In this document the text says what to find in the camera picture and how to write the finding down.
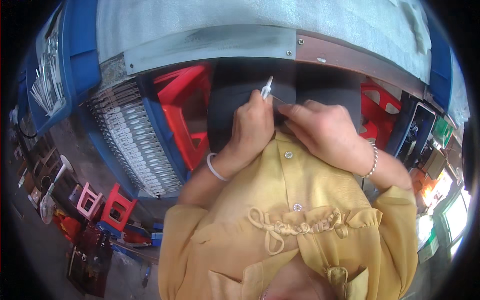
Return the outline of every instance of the woman's left hand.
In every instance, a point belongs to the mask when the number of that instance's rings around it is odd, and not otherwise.
[[[260,91],[253,90],[249,101],[235,111],[232,137],[212,161],[213,167],[220,175],[231,177],[263,151],[273,133],[272,96],[263,100]]]

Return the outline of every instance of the hand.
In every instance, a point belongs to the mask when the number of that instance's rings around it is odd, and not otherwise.
[[[231,177],[263,151],[273,133],[272,96],[263,100],[260,91],[253,90],[249,101],[235,111],[232,137],[212,166],[223,177]]]
[[[345,107],[307,100],[303,106],[283,105],[278,110],[289,117],[286,125],[319,159],[360,176],[372,169],[373,147],[357,134]]]

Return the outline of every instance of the white plastic clip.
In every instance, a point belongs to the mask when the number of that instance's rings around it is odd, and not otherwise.
[[[270,76],[270,78],[268,78],[267,85],[262,88],[261,95],[263,100],[267,98],[268,94],[272,90],[272,88],[270,87],[270,85],[272,84],[272,80],[273,76]]]

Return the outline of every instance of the silver chain bracelet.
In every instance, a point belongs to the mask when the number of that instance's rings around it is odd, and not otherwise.
[[[374,142],[370,142],[370,141],[369,141],[369,143],[370,143],[370,144],[372,145],[372,147],[373,147],[373,154],[374,154],[374,156],[373,156],[373,157],[374,157],[374,158],[373,158],[373,167],[372,167],[372,169],[370,170],[370,172],[369,172],[367,175],[363,176],[363,178],[368,178],[368,177],[370,177],[370,176],[375,172],[375,169],[377,168],[377,163],[378,163],[378,148],[377,148],[377,146],[375,146],[375,143],[374,143]]]

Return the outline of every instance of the rhinestone button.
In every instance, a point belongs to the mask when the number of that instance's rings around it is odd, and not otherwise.
[[[299,212],[301,210],[301,204],[300,203],[295,203],[293,205],[293,210],[296,212]]]

